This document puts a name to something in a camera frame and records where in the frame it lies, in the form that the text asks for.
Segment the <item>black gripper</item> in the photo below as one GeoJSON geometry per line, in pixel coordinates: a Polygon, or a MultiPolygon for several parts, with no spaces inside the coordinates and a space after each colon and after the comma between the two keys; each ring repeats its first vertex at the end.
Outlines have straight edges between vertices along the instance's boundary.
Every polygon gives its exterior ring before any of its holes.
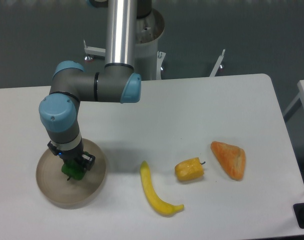
{"type": "Polygon", "coordinates": [[[90,171],[95,163],[95,156],[83,151],[84,145],[82,140],[80,140],[75,147],[68,150],[58,148],[52,141],[50,141],[47,146],[52,154],[61,158],[64,163],[75,160],[78,165],[87,171],[90,171]]]}

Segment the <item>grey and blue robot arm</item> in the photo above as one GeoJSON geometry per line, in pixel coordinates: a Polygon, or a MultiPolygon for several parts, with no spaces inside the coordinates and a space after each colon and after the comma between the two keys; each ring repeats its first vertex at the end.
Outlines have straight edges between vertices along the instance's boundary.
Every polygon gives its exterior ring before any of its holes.
{"type": "Polygon", "coordinates": [[[134,72],[136,20],[152,11],[150,0],[107,2],[105,67],[102,73],[86,74],[81,64],[64,61],[53,75],[50,93],[39,113],[50,142],[48,147],[65,164],[76,163],[82,172],[92,168],[95,157],[84,153],[77,120],[82,101],[136,103],[140,100],[141,77],[134,72]]]}

